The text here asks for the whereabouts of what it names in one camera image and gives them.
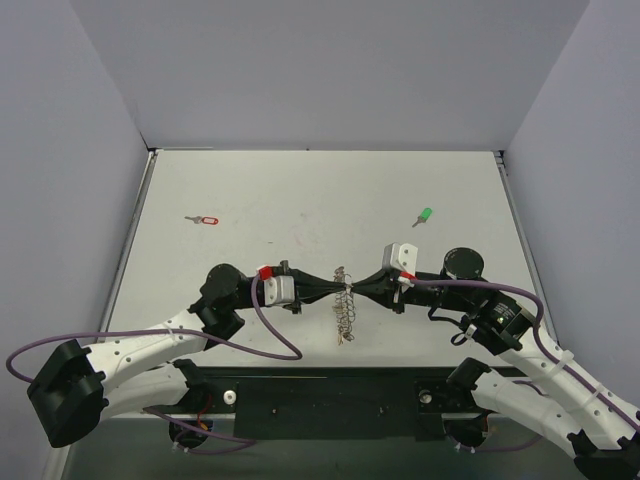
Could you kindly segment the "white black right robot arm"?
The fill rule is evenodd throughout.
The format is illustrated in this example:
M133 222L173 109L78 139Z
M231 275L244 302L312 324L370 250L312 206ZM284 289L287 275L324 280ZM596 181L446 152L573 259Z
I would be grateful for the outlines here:
M588 479L639 476L639 409L598 382L543 326L544 306L521 288L483 279L484 260L450 250L439 273L416 269L411 244L386 247L379 272L351 290L396 312L406 305L457 311L463 340L483 346L523 373L520 385L488 365L465 359L450 375L449 402L508 417L563 450Z

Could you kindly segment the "metal disc with key rings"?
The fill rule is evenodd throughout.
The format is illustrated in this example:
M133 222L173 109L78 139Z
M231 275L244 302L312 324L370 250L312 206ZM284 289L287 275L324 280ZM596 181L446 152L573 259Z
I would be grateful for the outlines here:
M341 283L343 289L334 295L333 312L336 317L338 344L354 340L353 324L356 320L356 308L352 292L352 277L339 266L334 271L334 281Z

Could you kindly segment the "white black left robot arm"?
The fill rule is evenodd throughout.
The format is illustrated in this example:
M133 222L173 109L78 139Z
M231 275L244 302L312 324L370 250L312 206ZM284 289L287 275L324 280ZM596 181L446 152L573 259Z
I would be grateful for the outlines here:
M244 327L242 309L262 313L281 306L298 314L305 304L349 290L343 281L324 280L292 269L287 262L248 277L230 264L208 273L194 304L147 329L54 339L55 349L27 396L50 445L61 448L87 436L101 421L147 407L200 408L206 388L183 357L218 345L236 348Z

